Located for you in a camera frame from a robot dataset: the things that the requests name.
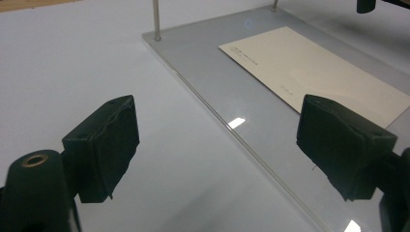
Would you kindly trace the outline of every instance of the white table surface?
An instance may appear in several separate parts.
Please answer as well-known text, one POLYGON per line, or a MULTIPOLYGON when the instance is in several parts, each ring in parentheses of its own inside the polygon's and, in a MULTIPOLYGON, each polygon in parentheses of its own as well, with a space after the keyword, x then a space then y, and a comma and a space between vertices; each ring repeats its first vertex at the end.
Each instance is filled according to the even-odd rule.
MULTIPOLYGON (((161 26, 270 3, 161 1, 161 26)), ((353 0, 279 6, 410 75, 406 10, 378 1, 373 13, 360 15, 353 0)), ((41 149, 62 152, 61 139, 85 117, 132 94, 141 144, 114 200, 77 203, 83 231, 315 231, 143 42, 141 34, 152 30, 150 0, 84 0, 0 14, 2 185, 14 160, 41 149)), ((408 140, 398 140, 398 153, 408 140)))

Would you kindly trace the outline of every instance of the screw hole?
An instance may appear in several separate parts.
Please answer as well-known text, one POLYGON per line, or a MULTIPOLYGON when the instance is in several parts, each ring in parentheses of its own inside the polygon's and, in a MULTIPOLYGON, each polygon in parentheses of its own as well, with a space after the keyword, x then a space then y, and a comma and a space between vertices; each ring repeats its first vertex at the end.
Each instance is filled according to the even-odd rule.
POLYGON ((34 167, 34 166, 38 166, 38 165, 44 163, 47 159, 48 159, 48 156, 47 156, 47 155, 43 155, 43 154, 41 154, 41 155, 34 155, 34 156, 29 157, 29 158, 26 158, 26 159, 23 161, 22 166, 23 166, 23 167, 34 167))

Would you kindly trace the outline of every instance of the beige paper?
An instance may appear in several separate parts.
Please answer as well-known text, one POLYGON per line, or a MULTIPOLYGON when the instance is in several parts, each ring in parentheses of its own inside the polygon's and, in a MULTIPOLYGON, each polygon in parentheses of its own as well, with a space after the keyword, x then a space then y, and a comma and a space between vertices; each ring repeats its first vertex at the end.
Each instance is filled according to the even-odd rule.
POLYGON ((288 27, 220 46, 299 113, 305 94, 337 101, 386 128, 410 97, 288 27))

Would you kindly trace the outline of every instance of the metal post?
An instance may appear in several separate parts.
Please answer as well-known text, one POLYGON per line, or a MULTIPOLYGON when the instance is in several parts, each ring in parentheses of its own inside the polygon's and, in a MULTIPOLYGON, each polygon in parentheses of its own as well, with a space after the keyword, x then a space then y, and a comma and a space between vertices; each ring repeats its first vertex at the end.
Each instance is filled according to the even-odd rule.
POLYGON ((161 32, 160 32, 160 4, 159 0, 153 0, 154 5, 154 24, 155 24, 155 40, 161 40, 161 32))
POLYGON ((279 0, 275 0, 274 6, 272 6, 272 11, 273 11, 273 12, 275 12, 275 11, 277 10, 278 1, 279 1, 279 0))

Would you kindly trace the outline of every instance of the clear acrylic sheet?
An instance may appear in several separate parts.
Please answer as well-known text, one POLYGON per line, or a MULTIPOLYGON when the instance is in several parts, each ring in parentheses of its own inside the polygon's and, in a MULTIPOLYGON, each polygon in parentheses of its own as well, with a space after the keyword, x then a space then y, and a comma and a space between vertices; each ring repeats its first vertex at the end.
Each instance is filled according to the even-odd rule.
MULTIPOLYGON (((299 114, 219 49, 222 44, 283 26, 410 94, 407 74, 280 9, 273 13, 265 7, 166 29, 159 42, 154 32, 143 38, 324 230, 345 231, 353 220, 362 231, 381 231, 378 204, 382 192, 377 190, 371 200, 345 202, 296 145, 299 114)), ((404 144, 410 144, 405 136, 410 133, 409 121, 407 109, 388 127, 408 140, 404 144)))

